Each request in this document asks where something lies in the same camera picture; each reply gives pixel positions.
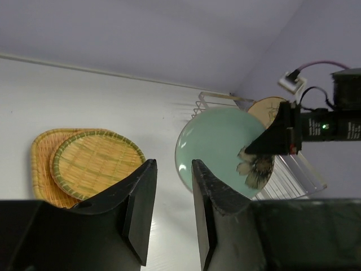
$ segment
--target metal dish rack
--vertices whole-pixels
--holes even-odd
[[[232,95],[201,92],[193,109],[192,118],[212,107],[236,107],[247,111],[256,101]],[[301,154],[292,156],[276,156],[272,176],[265,188],[253,198],[264,199],[296,199],[308,198],[309,195],[322,191],[327,187],[322,176]]]

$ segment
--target wicker tray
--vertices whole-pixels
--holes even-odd
[[[88,129],[54,129],[40,134],[31,149],[33,191],[37,199],[60,208],[70,208],[80,202],[64,193],[51,177],[49,159],[54,148],[74,133]]]
[[[77,133],[54,151],[54,181],[80,200],[123,180],[146,160],[131,140],[104,130]]]

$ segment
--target white connector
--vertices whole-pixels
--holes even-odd
[[[285,90],[290,92],[292,95],[298,96],[298,94],[304,89],[307,84],[307,79],[303,77],[297,77],[295,82],[287,79],[287,76],[290,75],[290,72],[286,72],[284,76],[278,80],[278,84],[283,87]]]

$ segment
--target silver rack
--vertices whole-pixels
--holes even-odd
[[[247,111],[255,100],[232,95],[201,92],[192,118],[212,107],[236,107]],[[265,188],[253,200],[308,198],[327,187],[322,176],[301,154],[276,156],[272,176]]]

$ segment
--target black cable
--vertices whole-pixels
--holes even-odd
[[[304,96],[305,96],[306,93],[309,92],[311,89],[318,89],[318,90],[322,91],[323,94],[325,94],[325,97],[326,97],[326,101],[325,101],[325,102],[326,102],[326,104],[328,105],[328,107],[331,108],[331,109],[333,109],[333,110],[335,109],[335,106],[328,100],[327,92],[326,92],[323,88],[320,88],[319,86],[311,86],[311,87],[309,87],[308,89],[306,89],[306,90],[302,93],[301,99],[300,99],[300,106],[301,106],[301,108],[303,108],[304,110],[308,110],[308,111],[315,111],[315,109],[313,109],[313,108],[308,108],[308,107],[304,107],[304,106],[302,106],[302,104],[301,104]]]

